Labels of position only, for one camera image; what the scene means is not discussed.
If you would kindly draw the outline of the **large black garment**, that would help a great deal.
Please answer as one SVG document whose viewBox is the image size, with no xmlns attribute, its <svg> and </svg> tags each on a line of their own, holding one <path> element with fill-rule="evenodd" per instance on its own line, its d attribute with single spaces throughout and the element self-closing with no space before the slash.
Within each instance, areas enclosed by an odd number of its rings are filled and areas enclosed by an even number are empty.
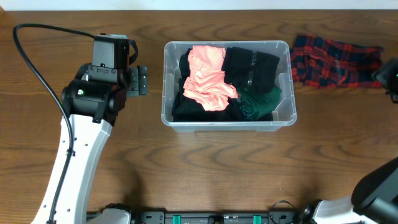
<svg viewBox="0 0 398 224">
<path fill-rule="evenodd" d="M 205 111 L 200 103 L 183 95 L 183 85 L 190 76 L 188 55 L 192 49 L 189 48 L 180 57 L 179 69 L 181 78 L 178 79 L 178 93 L 175 96 L 172 106 L 172 116 L 174 122 L 230 122 L 242 121 L 244 115 L 239 108 L 236 99 L 228 99 L 229 105 L 223 111 Z"/>
</svg>

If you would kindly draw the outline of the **pink garment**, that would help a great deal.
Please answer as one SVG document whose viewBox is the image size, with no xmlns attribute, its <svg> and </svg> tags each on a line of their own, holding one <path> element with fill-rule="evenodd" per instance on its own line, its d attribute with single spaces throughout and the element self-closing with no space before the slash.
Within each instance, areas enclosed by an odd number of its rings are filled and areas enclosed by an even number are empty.
<svg viewBox="0 0 398 224">
<path fill-rule="evenodd" d="M 226 49 L 194 45 L 187 56 L 190 75 L 183 85 L 183 95 L 201 104 L 205 111 L 223 111 L 230 98 L 236 99 L 236 88 L 224 82 L 222 65 Z"/>
</svg>

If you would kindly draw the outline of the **green garment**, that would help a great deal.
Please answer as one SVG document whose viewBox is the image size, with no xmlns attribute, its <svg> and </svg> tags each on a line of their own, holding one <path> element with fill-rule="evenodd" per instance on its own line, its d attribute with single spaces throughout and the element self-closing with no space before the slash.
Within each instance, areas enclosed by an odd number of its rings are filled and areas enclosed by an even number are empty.
<svg viewBox="0 0 398 224">
<path fill-rule="evenodd" d="M 239 109 L 246 121 L 273 121 L 272 112 L 279 105 L 281 89 L 273 87 L 268 93 L 253 88 L 237 88 Z"/>
</svg>

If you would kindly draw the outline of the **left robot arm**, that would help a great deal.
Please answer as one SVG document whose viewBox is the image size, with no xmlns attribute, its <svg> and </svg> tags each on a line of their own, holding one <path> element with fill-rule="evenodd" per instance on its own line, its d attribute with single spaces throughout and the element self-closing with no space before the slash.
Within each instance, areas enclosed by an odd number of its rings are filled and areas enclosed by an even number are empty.
<svg viewBox="0 0 398 224">
<path fill-rule="evenodd" d="M 49 184 L 34 223 L 87 223 L 86 212 L 101 152 L 127 98 L 147 94 L 147 67 L 125 35 L 94 38 L 93 59 L 63 89 L 66 118 Z"/>
</svg>

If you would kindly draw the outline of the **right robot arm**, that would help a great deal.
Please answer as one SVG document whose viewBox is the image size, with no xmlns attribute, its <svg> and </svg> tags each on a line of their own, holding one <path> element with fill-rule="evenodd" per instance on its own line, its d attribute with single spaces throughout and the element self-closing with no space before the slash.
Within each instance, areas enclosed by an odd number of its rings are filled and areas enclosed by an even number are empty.
<svg viewBox="0 0 398 224">
<path fill-rule="evenodd" d="M 363 177 L 350 197 L 309 205 L 300 219 L 303 223 L 397 224 L 397 158 Z"/>
</svg>

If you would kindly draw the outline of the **red plaid shirt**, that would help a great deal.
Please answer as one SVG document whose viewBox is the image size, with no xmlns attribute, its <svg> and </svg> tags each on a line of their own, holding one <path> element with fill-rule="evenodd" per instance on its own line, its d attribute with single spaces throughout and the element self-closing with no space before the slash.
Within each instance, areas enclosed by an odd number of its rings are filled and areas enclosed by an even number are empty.
<svg viewBox="0 0 398 224">
<path fill-rule="evenodd" d="M 312 88 L 380 88 L 372 74 L 382 47 L 364 47 L 315 35 L 298 35 L 290 49 L 293 81 Z"/>
</svg>

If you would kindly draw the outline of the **clear plastic storage bin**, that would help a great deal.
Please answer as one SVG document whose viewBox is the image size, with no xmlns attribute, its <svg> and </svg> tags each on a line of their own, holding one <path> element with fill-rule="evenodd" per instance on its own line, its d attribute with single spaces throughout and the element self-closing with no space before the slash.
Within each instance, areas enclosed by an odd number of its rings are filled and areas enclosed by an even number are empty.
<svg viewBox="0 0 398 224">
<path fill-rule="evenodd" d="M 272 121 L 245 122 L 175 122 L 172 105 L 178 93 L 178 79 L 181 77 L 179 60 L 194 45 L 214 47 L 241 47 L 243 49 L 268 53 L 280 58 L 275 73 L 275 85 L 282 90 L 279 104 L 272 112 Z M 164 47 L 164 74 L 162 90 L 161 120 L 177 132 L 194 131 L 268 131 L 274 132 L 284 126 L 291 126 L 297 120 L 294 83 L 290 62 L 289 45 L 283 40 L 256 41 L 171 41 Z"/>
</svg>

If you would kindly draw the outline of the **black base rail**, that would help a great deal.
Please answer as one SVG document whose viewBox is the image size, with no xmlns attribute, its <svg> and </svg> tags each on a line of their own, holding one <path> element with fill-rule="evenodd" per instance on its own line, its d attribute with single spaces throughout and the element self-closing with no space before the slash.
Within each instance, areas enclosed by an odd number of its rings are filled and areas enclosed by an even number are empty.
<svg viewBox="0 0 398 224">
<path fill-rule="evenodd" d="M 298 213 L 293 210 L 276 210 L 254 213 L 169 213 L 144 212 L 112 218 L 109 209 L 88 220 L 88 223 L 127 224 L 289 224 L 298 223 Z"/>
</svg>

